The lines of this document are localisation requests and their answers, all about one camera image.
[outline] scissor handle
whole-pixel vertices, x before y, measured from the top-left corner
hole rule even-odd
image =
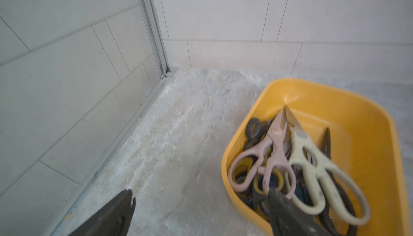
[[[294,162],[298,162],[298,165],[302,164],[304,181],[307,185],[308,192],[314,205],[317,206],[317,203],[314,202],[315,199],[313,199],[313,196],[316,196],[316,194],[321,194],[323,199],[325,199],[323,192],[320,188],[321,185],[321,187],[324,189],[324,194],[329,204],[337,213],[339,218],[341,218],[343,221],[349,224],[358,226],[368,223],[371,218],[371,210],[367,198],[364,196],[359,186],[357,186],[357,184],[344,171],[342,171],[335,163],[333,163],[318,149],[318,147],[313,143],[309,135],[297,135],[297,131],[294,131],[291,134],[291,141],[293,146],[293,152],[290,157],[290,164],[293,165]],[[311,155],[315,158],[316,167],[313,167],[306,160],[304,153],[302,151],[303,147],[305,147],[307,151],[310,152]],[[335,186],[333,180],[331,179],[327,171],[330,171],[333,174],[336,174],[339,178],[341,178],[342,181],[356,195],[357,200],[361,205],[363,217],[357,218],[347,211],[347,208],[344,206],[343,200],[340,197],[337,187]],[[298,207],[302,208],[303,206],[300,206],[301,204],[303,203],[300,201]],[[307,211],[309,211],[309,209],[306,207],[303,208],[304,209],[302,210],[308,213]]]
[[[261,164],[264,162],[265,150],[268,148],[268,146],[271,145],[271,143],[272,143],[271,138],[264,137],[264,139],[258,144],[256,144],[255,146],[240,153],[231,163],[230,169],[228,171],[228,179],[231,184],[231,187],[233,188],[235,192],[243,192],[250,186],[252,180],[254,179],[255,174],[257,173],[258,167],[260,167]],[[251,169],[247,173],[245,181],[242,182],[241,184],[238,184],[237,182],[233,180],[234,168],[237,166],[237,164],[242,159],[248,156],[256,156],[258,160],[254,163],[254,165],[251,167]]]
[[[232,178],[233,181],[237,182],[240,181],[239,178],[237,178],[237,176],[243,172],[246,172],[246,174],[250,171],[252,164],[254,163],[254,161],[252,160],[252,158],[244,158],[242,160],[240,160],[237,165],[234,168],[234,171],[232,173]]]
[[[262,188],[265,194],[267,195],[268,192],[270,191],[271,172],[273,168],[275,168],[276,166],[284,168],[287,171],[287,173],[290,175],[290,178],[292,180],[292,187],[290,188],[290,191],[288,191],[288,193],[285,195],[286,198],[290,199],[292,195],[294,195],[297,182],[296,182],[294,170],[292,169],[291,165],[288,163],[288,160],[285,157],[284,150],[282,148],[275,149],[273,155],[270,158],[268,158],[267,165],[265,168],[265,173],[264,173],[264,179],[262,181]]]
[[[314,206],[309,206],[303,203],[296,195],[293,195],[291,200],[303,212],[310,215],[319,214],[324,210],[325,197],[317,180],[317,170],[313,165],[311,165],[309,161],[307,161],[307,158],[303,153],[303,147],[305,146],[305,148],[311,153],[320,150],[318,150],[317,146],[314,145],[310,136],[306,135],[306,138],[302,138],[301,136],[297,135],[297,131],[291,133],[291,142],[292,152],[289,163],[290,165],[300,166],[303,169],[304,181],[306,183],[308,194],[310,195],[311,201]]]
[[[260,166],[258,167],[258,174],[263,176],[263,190],[264,190],[264,174],[266,173],[266,167],[264,166]],[[278,178],[278,187],[277,190],[280,191],[282,189],[282,187],[284,186],[284,177],[282,176],[281,171],[274,167],[272,170],[272,174],[276,175]],[[267,195],[268,193],[265,193],[264,191],[258,191],[259,193],[263,194],[263,195]]]
[[[261,132],[261,120],[257,118],[252,118],[247,123],[245,128],[245,136],[249,139],[255,139]]]
[[[349,199],[349,197],[347,196],[346,192],[344,191],[344,189],[340,186],[340,184],[338,184],[333,175],[330,174],[331,179],[334,182],[334,185],[337,187],[337,190],[341,196],[341,199],[343,199],[343,203],[346,206],[346,209],[350,212],[350,214],[352,215],[356,215],[356,212],[354,211],[353,208],[353,203],[351,202],[351,200]],[[318,215],[318,219],[320,220],[321,224],[323,225],[323,227],[332,235],[332,236],[356,236],[357,234],[357,226],[349,224],[348,225],[348,229],[347,232],[343,235],[341,233],[339,233],[336,228],[335,225],[333,223],[333,221],[331,220],[330,214],[329,214],[329,210],[330,210],[330,205],[328,204],[328,202],[325,204],[325,208],[324,210]]]
[[[347,208],[345,207],[343,203],[343,199],[341,198],[337,187],[335,186],[333,180],[331,177],[328,175],[327,172],[323,173],[322,176],[318,178],[321,187],[324,189],[324,194],[325,197],[327,198],[327,201],[329,205],[334,209],[334,211],[337,213],[337,216],[353,225],[357,226],[362,226],[366,223],[368,223],[371,219],[371,210],[369,203],[367,201],[367,198],[364,196],[364,193],[362,190],[359,188],[359,186],[343,171],[341,170],[337,165],[335,165],[332,161],[328,162],[325,165],[325,168],[332,172],[333,174],[337,175],[349,188],[350,190],[354,193],[356,196],[357,200],[360,203],[361,206],[361,211],[363,216],[361,218],[358,218],[354,215],[352,215]]]

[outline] scissors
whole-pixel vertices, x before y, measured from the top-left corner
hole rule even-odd
[[[294,114],[292,114],[288,106],[285,106],[285,115],[291,131],[292,142],[292,152],[289,162],[291,165],[302,167],[304,181],[314,206],[306,205],[295,195],[291,198],[292,202],[305,213],[316,215],[324,210],[325,194],[327,201],[341,220],[358,226],[368,223],[371,218],[371,210],[369,203],[359,186],[357,186],[344,171],[317,148],[310,136],[302,129],[300,123]],[[306,150],[307,153],[315,159],[315,166],[307,160],[303,150]],[[327,171],[337,175],[350,190],[354,192],[363,213],[361,218],[355,217],[347,211],[343,199],[340,197],[340,193]]]
[[[324,133],[324,138],[323,138],[323,143],[321,145],[321,149],[323,154],[327,156],[329,159],[331,159],[331,138],[330,138],[330,128],[327,128]],[[344,189],[340,186],[340,184],[337,183],[337,181],[334,179],[334,176],[331,172],[327,171],[329,176],[334,182],[334,185],[337,187],[338,193],[340,194],[341,199],[343,199],[344,206],[346,209],[349,211],[350,214],[356,215],[356,212],[354,211],[353,204],[351,203],[350,198],[347,196],[346,192]],[[331,217],[328,214],[329,210],[329,205],[328,203],[325,204],[324,210],[318,215],[318,218],[320,219],[321,224],[323,225],[324,228],[327,229],[329,233],[331,233],[333,236],[343,236],[341,233],[339,233],[335,227],[334,223],[331,221]],[[357,226],[348,225],[347,233],[345,236],[356,236],[357,234]]]
[[[261,122],[257,118],[252,118],[247,123],[245,128],[245,136],[248,138],[247,142],[244,145],[244,151],[250,149],[252,146],[258,144],[261,140],[261,137],[265,135],[268,128],[271,125],[272,120]]]
[[[288,160],[285,157],[283,149],[283,141],[287,131],[287,123],[284,121],[284,109],[282,109],[274,118],[265,137],[258,144],[251,147],[248,150],[243,151],[234,159],[228,172],[228,179],[231,184],[231,187],[234,189],[235,192],[245,191],[249,187],[255,175],[259,173],[264,175],[263,190],[265,194],[268,194],[268,191],[270,189],[270,178],[273,172],[273,168],[275,166],[278,166],[284,168],[288,172],[288,175],[290,176],[290,179],[292,181],[292,187],[290,191],[286,194],[286,197],[290,199],[294,195],[296,187],[295,173],[291,165],[288,163]],[[266,166],[264,167],[262,166],[262,164],[264,162],[265,153],[271,145],[273,146],[273,151],[271,153],[271,157],[269,157],[267,160]],[[258,160],[253,164],[251,169],[248,171],[245,181],[238,184],[233,179],[234,168],[242,159],[249,156],[255,156],[258,158]]]
[[[233,173],[233,179],[237,183],[242,183],[245,181],[247,173],[251,169],[252,163],[252,158],[244,158],[237,164]],[[275,176],[271,176],[270,187],[275,187],[277,188],[277,190],[281,190],[284,186],[284,177],[281,171],[277,168],[274,168],[273,175]],[[266,215],[266,217],[268,217],[269,211],[264,204],[266,200],[266,194],[262,191],[262,181],[263,176],[257,173],[254,177],[253,182],[251,182],[247,190],[238,192],[236,194],[241,199],[241,201],[244,202],[252,210],[256,211],[258,206],[260,206],[261,211]]]

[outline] tile grout line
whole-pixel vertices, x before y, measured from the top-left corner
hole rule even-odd
[[[61,174],[61,175],[65,176],[66,178],[68,178],[69,180],[73,181],[74,183],[79,184],[79,182],[75,182],[74,180],[72,180],[71,178],[67,177],[66,175],[64,175],[64,174],[63,174],[63,173],[61,173],[60,171],[58,171],[58,170],[56,170],[56,169],[54,169],[54,168],[52,168],[52,167],[48,166],[48,165],[47,165],[47,164],[45,164],[43,161],[40,161],[40,160],[39,160],[39,162],[40,162],[40,163],[43,163],[45,166],[49,167],[50,169],[54,170],[55,172],[57,172],[57,173],[59,173],[59,174]]]
[[[122,52],[121,52],[121,49],[119,48],[118,43],[116,42],[115,36],[113,36],[113,33],[112,33],[112,31],[111,31],[111,29],[110,29],[110,27],[109,27],[109,24],[107,23],[106,19],[105,19],[105,22],[106,22],[107,27],[109,28],[109,32],[110,32],[110,34],[112,35],[113,40],[114,40],[115,43],[116,43],[116,46],[118,47],[119,53],[121,53],[121,56],[122,56],[122,58],[123,58],[123,61],[125,62],[126,68],[128,69],[129,73],[131,73],[131,71],[129,70],[128,64],[126,63],[125,58],[123,57],[123,54],[122,54]]]
[[[250,42],[250,43],[306,43],[322,45],[363,45],[363,46],[413,46],[412,42],[315,42],[315,41],[271,41],[271,40],[221,40],[221,39],[163,39],[166,42]]]
[[[112,64],[112,67],[113,67],[113,69],[115,70],[116,74],[118,75],[119,80],[122,81],[121,77],[119,76],[118,72],[116,71],[116,68],[113,66],[112,61],[110,60],[109,56],[107,55],[106,50],[105,50],[105,48],[104,48],[103,45],[102,45],[102,42],[100,42],[100,39],[99,39],[99,37],[97,36],[97,34],[96,34],[96,32],[95,32],[95,29],[93,28],[93,26],[90,26],[90,27],[92,28],[93,32],[94,32],[95,35],[96,35],[97,40],[99,41],[100,45],[102,46],[103,51],[104,51],[105,54],[106,54],[106,57],[109,59],[109,62]]]
[[[282,18],[281,18],[281,23],[280,23],[280,29],[278,30],[278,35],[277,35],[277,41],[278,41],[278,37],[280,36],[280,31],[281,31],[281,26],[282,26],[282,20],[284,20],[284,15],[285,15],[285,10],[287,9],[287,4],[288,4],[288,0],[285,3],[285,7],[284,7],[284,12],[282,13]]]
[[[297,63],[298,56],[300,56],[300,52],[301,52],[301,48],[302,48],[302,47],[303,47],[303,43],[301,44],[300,50],[298,51],[297,58],[295,59],[294,66],[292,67],[292,70],[291,70],[291,74],[290,74],[290,75],[292,75],[292,72],[294,71],[295,64]]]
[[[186,41],[186,46],[187,46],[187,48],[188,48],[189,67],[192,68],[192,66],[191,66],[191,56],[189,55],[189,44],[188,44],[188,41]]]
[[[165,12],[163,11],[162,0],[161,0],[161,7],[162,7],[163,19],[165,20],[166,33],[168,34],[168,39],[169,39],[168,25],[166,24],[166,17],[165,17]]]
[[[145,63],[143,63],[143,68],[145,69],[146,76],[148,77],[149,83],[153,89],[154,87],[152,86],[152,82],[151,82],[151,79],[149,78],[148,71],[146,70]]]
[[[16,56],[13,56],[13,57],[9,58],[8,60],[5,60],[5,61],[3,61],[2,63],[0,63],[0,67],[2,67],[2,66],[4,66],[4,65],[7,65],[7,64],[9,64],[10,62],[13,62],[13,61],[15,61],[15,60],[18,60],[19,58],[22,58],[22,57],[24,57],[24,56],[26,56],[26,55],[28,55],[28,54],[30,54],[30,53],[32,53],[32,52],[38,51],[38,50],[40,50],[40,49],[42,49],[42,48],[45,48],[45,47],[47,47],[47,46],[49,46],[49,45],[52,45],[52,44],[54,44],[54,43],[56,43],[56,42],[59,42],[59,41],[61,41],[61,40],[63,40],[63,39],[66,39],[67,37],[70,37],[70,36],[72,36],[72,35],[74,35],[74,34],[76,34],[76,33],[78,33],[78,32],[82,32],[82,31],[86,30],[87,28],[89,28],[91,25],[98,24],[98,23],[103,22],[104,20],[106,20],[106,19],[108,19],[108,18],[112,18],[112,17],[115,17],[115,16],[117,16],[117,15],[123,14],[123,13],[125,13],[125,12],[127,12],[127,11],[129,11],[129,10],[131,10],[131,9],[136,8],[136,7],[139,7],[139,4],[134,4],[134,5],[132,5],[132,6],[129,6],[129,7],[125,8],[125,9],[122,9],[122,10],[114,13],[114,14],[108,15],[108,16],[106,16],[106,17],[104,17],[104,18],[101,18],[101,19],[99,19],[99,20],[97,20],[97,21],[94,21],[94,22],[91,22],[91,23],[89,23],[89,24],[87,24],[87,25],[85,25],[85,26],[82,26],[82,27],[80,27],[79,29],[73,30],[73,31],[71,31],[71,32],[68,32],[68,33],[60,36],[60,37],[57,37],[57,38],[52,39],[52,40],[50,40],[50,41],[48,41],[48,42],[45,42],[45,43],[43,43],[43,44],[41,44],[41,45],[39,45],[39,46],[37,46],[37,47],[34,47],[33,49],[29,49],[29,52],[21,53],[21,54],[18,54],[18,55],[16,55]]]
[[[29,49],[27,47],[27,45],[22,41],[22,39],[20,39],[20,37],[18,37],[18,35],[13,31],[13,29],[6,23],[6,21],[4,21],[4,19],[0,16],[0,19],[7,25],[7,27],[10,29],[10,31],[12,31],[14,33],[14,35],[16,35],[16,37],[23,43],[24,46],[26,46],[26,48],[28,49],[29,52],[31,52],[31,49]]]
[[[132,73],[137,70],[148,58],[150,58],[153,55],[153,53],[151,53],[149,56],[147,56],[136,68],[134,68],[132,70]],[[127,74],[127,76],[125,76],[124,80],[126,78],[128,78],[131,75],[131,73]],[[0,192],[0,197],[2,197],[19,179],[21,179],[24,174],[26,174],[26,172],[28,172],[35,164],[37,161],[40,161],[50,150],[52,150],[52,148],[54,146],[57,145],[57,143],[59,143],[60,140],[62,140],[72,129],[74,129],[74,127],[76,125],[78,125],[89,113],[91,113],[92,110],[94,110],[104,99],[106,99],[106,97],[111,94],[111,92],[113,92],[122,82],[119,82],[118,84],[116,84],[107,94],[105,94],[105,96],[102,97],[102,99],[100,99],[93,107],[90,108],[90,110],[88,110],[78,121],[75,122],[75,124],[73,124],[73,126],[71,126],[61,137],[59,137],[41,156],[39,156],[39,158],[37,158],[36,161],[33,162],[32,165],[30,165],[27,169],[25,169],[22,174],[20,174],[8,187],[6,187],[6,189],[3,192]]]
[[[268,7],[269,6],[270,6],[270,0],[268,0],[267,11],[265,12],[265,20],[264,20],[264,27],[262,28],[261,42],[262,42],[262,37],[264,36],[265,23],[267,21],[267,14],[268,14]]]

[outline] pink scissors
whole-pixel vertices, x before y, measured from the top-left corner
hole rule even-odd
[[[251,147],[250,149],[242,152],[232,162],[229,172],[228,172],[228,179],[230,181],[231,187],[234,189],[235,192],[243,192],[247,190],[248,187],[250,186],[250,183],[254,179],[255,175],[259,173],[261,175],[264,175],[262,187],[263,187],[265,194],[268,194],[270,190],[271,174],[273,172],[273,169],[276,166],[278,166],[278,167],[284,168],[288,172],[290,176],[290,180],[291,180],[290,191],[285,196],[288,199],[290,199],[294,195],[295,187],[296,187],[295,173],[291,165],[288,163],[288,160],[284,154],[284,150],[282,147],[286,131],[287,131],[287,122],[285,122],[284,108],[283,108],[274,118],[263,140],[261,140],[261,142]],[[266,153],[266,150],[271,145],[273,146],[273,152],[271,154],[271,157],[269,157],[267,160],[267,165],[264,167],[262,166],[264,159],[265,159],[264,155]],[[241,184],[238,184],[235,181],[233,181],[232,173],[234,171],[234,168],[237,166],[237,164],[242,159],[248,156],[256,156],[258,160],[254,163],[254,165],[251,167],[251,169],[247,173],[247,176],[244,182],[242,182]]]

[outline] black scissors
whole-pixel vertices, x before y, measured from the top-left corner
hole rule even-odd
[[[260,142],[261,138],[267,133],[273,120],[274,119],[261,122],[261,120],[257,118],[250,119],[245,128],[245,136],[248,140],[244,145],[244,151]]]
[[[321,145],[322,153],[327,156],[329,159],[331,159],[331,138],[330,138],[330,128],[327,128],[324,133],[324,138],[323,138],[323,143]],[[338,193],[341,196],[341,199],[343,200],[344,206],[346,207],[347,211],[352,214],[353,216],[356,215],[356,212],[354,211],[353,204],[351,203],[349,197],[347,196],[346,192],[344,191],[343,187],[340,186],[340,184],[337,183],[337,181],[334,179],[334,176],[331,172],[327,171],[328,174],[330,175],[331,179],[333,180],[335,186],[337,187]],[[333,222],[331,221],[331,218],[328,214],[329,212],[329,205],[328,202],[325,203],[324,210],[318,215],[318,218],[320,219],[321,224],[328,230],[329,233],[331,233],[333,236],[343,236],[341,233],[336,231]],[[348,230],[345,236],[355,236],[357,234],[357,226],[348,225]]]

